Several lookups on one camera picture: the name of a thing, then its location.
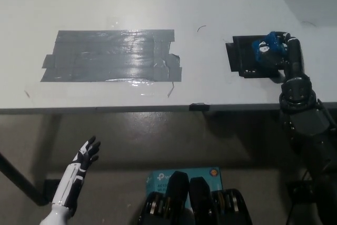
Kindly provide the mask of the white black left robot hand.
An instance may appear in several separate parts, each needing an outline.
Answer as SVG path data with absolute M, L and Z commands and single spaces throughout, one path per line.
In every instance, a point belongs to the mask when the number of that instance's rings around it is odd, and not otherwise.
M 56 189 L 52 203 L 68 208 L 71 216 L 76 212 L 78 197 L 87 171 L 98 160 L 100 145 L 100 141 L 97 142 L 95 136 L 86 141 L 67 166 Z

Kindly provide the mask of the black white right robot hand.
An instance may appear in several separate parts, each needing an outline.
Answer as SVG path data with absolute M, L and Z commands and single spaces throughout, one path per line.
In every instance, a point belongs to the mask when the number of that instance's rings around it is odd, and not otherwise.
M 262 68 L 283 70 L 287 80 L 303 74 L 300 41 L 288 32 L 270 32 L 257 42 L 254 53 Z

